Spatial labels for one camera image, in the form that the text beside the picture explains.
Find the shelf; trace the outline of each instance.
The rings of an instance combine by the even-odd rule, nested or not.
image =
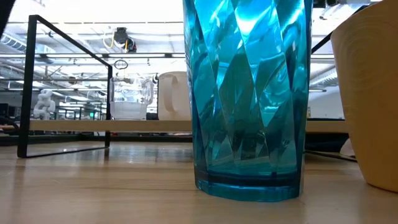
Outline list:
[[[30,121],[30,130],[41,131],[136,131],[189,133],[190,121]]]
[[[30,130],[190,133],[191,121],[30,121]],[[308,121],[308,133],[348,133],[344,121]]]

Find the black metal stand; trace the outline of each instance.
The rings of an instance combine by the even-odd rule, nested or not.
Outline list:
[[[368,6],[361,6],[359,9],[357,9],[354,13],[356,14],[357,12],[362,11],[363,9],[366,9]],[[319,50],[319,48],[323,47],[327,42],[329,42],[331,34],[333,33],[330,32],[325,38],[323,38],[321,41],[319,41],[319,43],[317,43],[312,49],[311,49],[311,54],[314,54],[317,50]]]
[[[105,136],[105,144],[104,147],[96,147],[90,149],[79,149],[76,151],[65,151],[65,152],[55,152],[55,153],[46,153],[46,154],[36,154],[36,155],[28,155],[27,147],[29,142],[29,125],[30,125],[30,107],[32,104],[32,88],[33,88],[33,77],[34,77],[34,66],[35,66],[35,47],[36,47],[36,30],[37,30],[37,22],[42,23],[47,26],[49,29],[53,30],[55,33],[72,43],[74,46],[78,47],[80,50],[84,51],[84,53],[89,56],[95,58],[97,61],[101,62],[108,68],[108,94],[106,96],[106,119],[111,119],[111,105],[110,105],[110,92],[109,92],[109,83],[113,75],[112,65],[106,63],[104,60],[97,57],[93,52],[90,52],[87,48],[79,44],[77,41],[73,40],[71,37],[66,35],[66,33],[62,32],[60,29],[56,28],[49,21],[46,21],[43,17],[39,15],[31,15],[29,16],[28,23],[28,32],[27,32],[27,48],[25,55],[25,73],[24,73],[24,89],[22,94],[22,111],[21,111],[21,125],[19,128],[19,140],[18,140],[18,148],[17,148],[17,156],[20,158],[33,158],[33,157],[41,157],[41,156],[51,156],[57,154],[66,154],[71,152],[81,152],[95,149],[104,149],[108,148],[111,144],[111,133],[109,131],[106,132]]]

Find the blue glass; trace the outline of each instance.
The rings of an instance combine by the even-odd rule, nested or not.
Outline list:
[[[312,0],[183,0],[195,183],[210,195],[299,196]]]

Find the ceiling fixture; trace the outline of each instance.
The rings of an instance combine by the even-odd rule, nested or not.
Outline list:
[[[118,27],[116,28],[116,32],[113,32],[112,36],[112,43],[109,46],[105,42],[105,38],[103,39],[103,43],[105,47],[111,49],[113,45],[117,45],[118,47],[122,48],[125,53],[136,53],[137,52],[137,45],[133,38],[127,35],[127,28],[125,27]]]

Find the glass jar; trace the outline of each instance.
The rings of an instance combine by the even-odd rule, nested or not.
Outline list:
[[[154,84],[149,79],[113,77],[111,115],[114,119],[145,119],[154,99]]]

